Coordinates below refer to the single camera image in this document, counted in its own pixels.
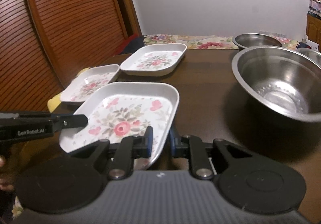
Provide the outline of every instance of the pink heart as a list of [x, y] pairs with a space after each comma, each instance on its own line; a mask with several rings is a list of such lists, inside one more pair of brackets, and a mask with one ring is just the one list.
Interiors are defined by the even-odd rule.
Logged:
[[89, 130], [88, 132], [89, 132], [90, 134], [92, 134], [92, 135], [98, 135], [99, 132], [100, 132], [100, 130], [101, 130], [101, 127], [98, 126], [98, 127], [96, 127], [95, 129]]
[[159, 100], [155, 100], [151, 102], [152, 107], [150, 108], [151, 111], [156, 111], [159, 108], [163, 107], [162, 103]]

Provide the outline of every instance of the wooden cabinet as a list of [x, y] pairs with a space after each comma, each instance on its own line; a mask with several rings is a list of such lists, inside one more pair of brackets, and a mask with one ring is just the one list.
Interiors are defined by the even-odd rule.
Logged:
[[0, 0], [0, 111], [46, 110], [48, 99], [81, 69], [113, 56], [140, 31], [127, 5], [122, 0]]
[[307, 36], [319, 45], [321, 51], [321, 20], [307, 14]]

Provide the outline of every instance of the floral bedspread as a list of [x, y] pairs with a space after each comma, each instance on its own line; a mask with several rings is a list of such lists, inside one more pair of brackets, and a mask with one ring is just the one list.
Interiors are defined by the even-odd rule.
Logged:
[[[295, 50], [299, 44], [298, 41], [288, 38], [278, 39], [285, 48]], [[219, 36], [180, 36], [180, 35], [146, 35], [144, 39], [145, 45], [152, 44], [170, 44], [182, 43], [187, 45], [187, 49], [238, 49], [232, 42], [232, 37], [219, 37]]]

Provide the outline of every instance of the tray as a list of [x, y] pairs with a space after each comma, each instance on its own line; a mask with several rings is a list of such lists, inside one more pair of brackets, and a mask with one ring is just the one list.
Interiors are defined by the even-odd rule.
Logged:
[[128, 75], [167, 75], [175, 69], [186, 49], [184, 44], [147, 45], [123, 61], [120, 68]]
[[60, 100], [65, 102], [86, 101], [96, 90], [114, 82], [119, 74], [117, 64], [90, 68], [78, 75], [61, 93]]
[[71, 152], [99, 139], [117, 143], [126, 136], [143, 135], [151, 125], [151, 157], [135, 162], [135, 169], [145, 169], [160, 155], [178, 104], [178, 91], [166, 83], [111, 83], [95, 91], [76, 110], [74, 114], [88, 117], [88, 125], [62, 130], [60, 146], [65, 152]]

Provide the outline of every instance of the floral pattern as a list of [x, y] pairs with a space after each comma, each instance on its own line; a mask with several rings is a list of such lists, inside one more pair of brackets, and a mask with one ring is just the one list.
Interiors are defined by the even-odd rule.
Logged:
[[[285, 48], [296, 50], [298, 41], [275, 37]], [[144, 39], [145, 45], [152, 44], [168, 44], [182, 43], [187, 45], [187, 49], [238, 49], [232, 42], [232, 37], [219, 36], [180, 36], [180, 35], [146, 35]]]
[[[89, 115], [88, 125], [76, 133], [70, 141], [74, 149], [99, 139], [109, 139], [110, 143], [117, 143], [126, 136], [144, 135], [147, 126], [152, 126], [151, 158], [153, 158], [171, 111], [170, 101], [162, 97], [115, 95], [99, 104]], [[149, 159], [141, 160], [137, 167], [141, 168], [148, 162]]]
[[144, 54], [132, 66], [133, 70], [160, 70], [172, 66], [182, 55], [181, 52], [159, 51]]
[[85, 101], [96, 90], [107, 85], [114, 75], [115, 73], [107, 73], [88, 77], [75, 89], [70, 101]]

